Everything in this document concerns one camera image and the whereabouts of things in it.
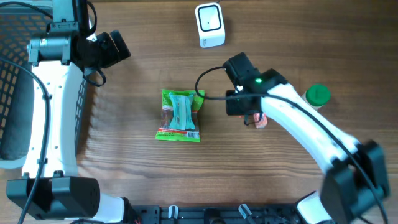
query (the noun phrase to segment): pink object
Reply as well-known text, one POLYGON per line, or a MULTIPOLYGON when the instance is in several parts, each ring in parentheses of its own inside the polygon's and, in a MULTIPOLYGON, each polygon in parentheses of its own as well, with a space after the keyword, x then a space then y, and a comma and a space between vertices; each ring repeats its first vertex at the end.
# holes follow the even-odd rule
POLYGON ((264 129, 267 126, 268 120, 266 114, 262 114, 260 117, 259 113, 253 114, 254 124, 257 129, 264 129))

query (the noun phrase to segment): table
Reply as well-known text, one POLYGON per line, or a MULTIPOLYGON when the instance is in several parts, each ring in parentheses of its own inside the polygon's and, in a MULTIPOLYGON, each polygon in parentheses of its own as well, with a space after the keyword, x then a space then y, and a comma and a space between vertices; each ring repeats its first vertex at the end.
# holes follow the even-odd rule
MULTIPOLYGON (((194 10, 201 3, 95 3, 97 34, 119 29, 132 56, 104 70, 104 87, 88 89, 80 175, 134 205, 293 203, 318 189, 322 173, 287 131, 273 121, 265 130, 247 127, 226 115, 223 101, 201 108, 201 143, 155 140, 161 89, 193 89, 199 74, 245 52, 260 71, 276 69, 300 94, 326 85, 332 98, 319 112, 384 147, 393 192, 385 206, 391 223, 398 222, 397 2, 225 0, 226 43, 211 49, 199 46, 194 10)), ((200 88, 215 96, 232 85, 214 71, 200 88)), ((19 170, 0 171, 0 223, 19 218, 4 193, 6 180, 19 177, 19 170)), ((381 222, 376 208, 368 218, 381 222)))

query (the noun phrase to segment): green lid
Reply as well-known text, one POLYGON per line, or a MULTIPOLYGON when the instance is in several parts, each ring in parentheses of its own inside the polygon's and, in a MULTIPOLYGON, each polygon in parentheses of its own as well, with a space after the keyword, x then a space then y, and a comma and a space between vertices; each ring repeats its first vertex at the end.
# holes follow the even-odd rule
POLYGON ((322 84, 315 84, 307 90, 305 97, 312 106, 323 106, 330 99, 330 91, 322 84))

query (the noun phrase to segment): wooden surface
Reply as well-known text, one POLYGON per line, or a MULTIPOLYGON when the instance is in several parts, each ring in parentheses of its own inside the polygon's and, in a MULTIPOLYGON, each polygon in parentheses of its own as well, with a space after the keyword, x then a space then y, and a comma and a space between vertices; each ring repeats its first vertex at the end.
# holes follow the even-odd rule
MULTIPOLYGON (((319 112, 359 140, 386 152, 392 196, 385 206, 398 222, 398 14, 396 1, 223 1, 226 43, 201 49, 195 7, 202 2, 96 3, 98 31, 119 29, 132 56, 105 70, 104 87, 88 91, 78 153, 79 173, 133 205, 293 203, 319 188, 322 173, 277 123, 265 130, 228 117, 223 101, 199 112, 201 143, 156 141, 160 90, 193 89, 205 70, 246 52, 260 70, 274 68, 302 94, 330 88, 319 112)), ((200 88, 223 95, 224 72, 200 88)), ((0 223, 20 208, 5 195, 0 173, 0 223)), ((380 223, 377 209, 369 218, 380 223)), ((35 223, 29 217, 26 223, 35 223)))

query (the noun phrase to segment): wood grain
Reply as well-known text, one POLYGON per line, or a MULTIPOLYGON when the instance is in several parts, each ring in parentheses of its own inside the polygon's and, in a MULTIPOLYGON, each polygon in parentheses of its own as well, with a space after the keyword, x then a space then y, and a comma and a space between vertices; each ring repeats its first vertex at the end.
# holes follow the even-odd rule
MULTIPOLYGON (((322 173, 288 132, 273 121, 265 130, 246 127, 226 115, 223 101, 201 108, 201 143, 155 140, 162 88, 193 89, 199 74, 246 52, 260 71, 276 69, 300 94, 325 84, 332 99, 319 112, 384 147, 392 188, 386 209, 398 222, 397 2, 223 1, 226 43, 211 49, 199 46, 200 3, 95 4, 97 33, 119 29, 132 57, 105 70, 104 87, 88 90, 80 175, 134 205, 292 203, 319 188, 322 173)), ((232 86, 215 71, 200 88, 215 96, 232 86)), ((2 171, 0 191, 18 176, 2 171)), ((15 223, 21 210, 4 194, 0 201, 0 223, 15 223)), ((369 217, 381 222, 377 209, 369 217)))

